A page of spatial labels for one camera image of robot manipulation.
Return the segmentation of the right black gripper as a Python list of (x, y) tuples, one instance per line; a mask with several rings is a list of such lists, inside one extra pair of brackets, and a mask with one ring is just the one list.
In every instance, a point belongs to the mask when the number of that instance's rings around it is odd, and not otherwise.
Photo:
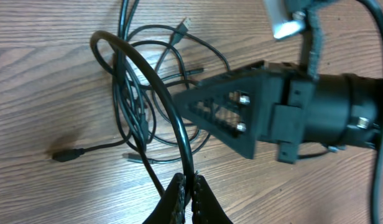
[(246, 159), (254, 158), (258, 139), (278, 145), (279, 162), (294, 164), (303, 143), (340, 145), (349, 91), (344, 75), (313, 82), (292, 64), (260, 61), (206, 78), (175, 94), (173, 102), (183, 118)]

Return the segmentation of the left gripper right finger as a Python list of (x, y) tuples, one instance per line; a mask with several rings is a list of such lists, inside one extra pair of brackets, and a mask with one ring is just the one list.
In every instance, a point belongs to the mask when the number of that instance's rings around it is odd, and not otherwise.
[(233, 224), (202, 175), (195, 174), (191, 210), (194, 224)]

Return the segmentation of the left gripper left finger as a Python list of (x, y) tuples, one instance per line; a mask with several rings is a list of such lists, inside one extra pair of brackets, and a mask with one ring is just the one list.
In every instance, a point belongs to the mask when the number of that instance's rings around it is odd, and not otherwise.
[(185, 221), (186, 177), (176, 173), (153, 212), (143, 224), (181, 224)]

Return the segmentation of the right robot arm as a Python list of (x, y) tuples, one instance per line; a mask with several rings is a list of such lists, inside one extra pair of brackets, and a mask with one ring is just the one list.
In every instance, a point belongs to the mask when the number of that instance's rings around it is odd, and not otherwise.
[(278, 161), (288, 164), (307, 142), (374, 147), (383, 126), (383, 79), (346, 73), (314, 82), (292, 63), (253, 63), (201, 80), (173, 100), (183, 118), (247, 159), (257, 141), (277, 144)]

